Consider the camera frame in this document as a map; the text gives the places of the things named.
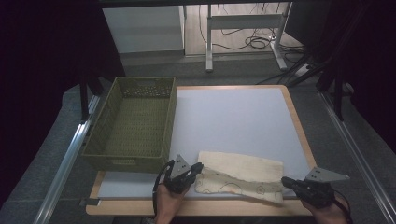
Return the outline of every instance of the black wall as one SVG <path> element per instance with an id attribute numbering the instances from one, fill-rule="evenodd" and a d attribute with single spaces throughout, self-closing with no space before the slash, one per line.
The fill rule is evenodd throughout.
<path id="1" fill-rule="evenodd" d="M 374 1 L 346 48 L 354 106 L 396 152 L 396 1 Z"/>
<path id="2" fill-rule="evenodd" d="M 1 204 L 81 75 L 124 76 L 103 11 L 69 1 L 0 3 Z"/>

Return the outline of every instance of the white cabinet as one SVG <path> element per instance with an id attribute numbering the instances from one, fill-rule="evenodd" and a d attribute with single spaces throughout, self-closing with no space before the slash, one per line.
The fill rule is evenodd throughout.
<path id="1" fill-rule="evenodd" d="M 104 8 L 119 53 L 184 49 L 183 7 Z"/>

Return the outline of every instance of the dark curtain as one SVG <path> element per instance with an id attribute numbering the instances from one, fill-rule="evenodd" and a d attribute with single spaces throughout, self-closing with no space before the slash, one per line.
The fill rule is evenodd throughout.
<path id="1" fill-rule="evenodd" d="M 64 92 L 80 76 L 124 76 L 99 6 L 46 2 L 0 3 L 1 204 L 46 138 Z"/>

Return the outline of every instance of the basket handle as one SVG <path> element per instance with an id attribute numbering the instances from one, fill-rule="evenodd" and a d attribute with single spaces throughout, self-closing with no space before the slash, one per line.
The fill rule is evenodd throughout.
<path id="1" fill-rule="evenodd" d="M 137 86 L 155 86 L 156 85 L 156 80 L 152 79 L 147 79 L 147 80 L 137 80 L 136 81 Z"/>
<path id="2" fill-rule="evenodd" d="M 135 159 L 110 159 L 111 163 L 113 163 L 114 165 L 137 165 L 136 160 Z"/>

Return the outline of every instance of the gray carpet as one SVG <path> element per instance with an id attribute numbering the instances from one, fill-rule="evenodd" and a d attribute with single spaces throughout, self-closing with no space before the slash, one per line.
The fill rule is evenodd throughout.
<path id="1" fill-rule="evenodd" d="M 178 86 L 253 85 L 280 73 L 276 61 L 268 55 L 218 57 L 214 61 L 213 73 L 205 72 L 205 62 L 202 58 L 185 59 L 182 62 L 178 58 L 177 63 L 172 63 L 169 58 L 156 59 L 152 62 L 145 62 L 143 65 L 125 63 L 124 66 L 127 76 L 175 76 Z M 290 94 L 317 165 L 351 177 L 349 182 L 337 183 L 333 186 L 348 197 L 355 223 L 387 223 L 347 151 L 345 143 L 335 129 L 325 105 L 315 91 L 316 80 L 316 77 L 308 79 L 290 89 Z M 106 80 L 101 81 L 108 90 L 111 83 Z M 267 84 L 276 82 L 277 79 L 272 79 Z M 361 118 L 347 98 L 344 99 L 343 113 L 346 126 L 356 137 L 366 160 L 394 201 L 396 180 L 392 176 L 392 171 L 396 168 L 395 155 Z M 0 211 L 0 223 L 33 222 L 76 131 L 79 119 L 79 92 L 76 86 L 64 94 L 63 107 L 47 139 Z M 79 206 L 81 198 L 89 197 L 95 175 L 96 172 L 90 165 L 78 157 L 49 223 L 122 222 L 120 218 L 89 216 L 85 213 L 85 207 Z M 230 223 L 229 220 L 224 220 L 227 219 L 220 220 L 218 223 Z M 257 220 L 250 220 L 246 223 L 254 223 Z M 127 221 L 138 223 L 139 219 L 127 219 Z M 273 220 L 264 221 L 265 219 L 263 223 L 281 223 Z"/>

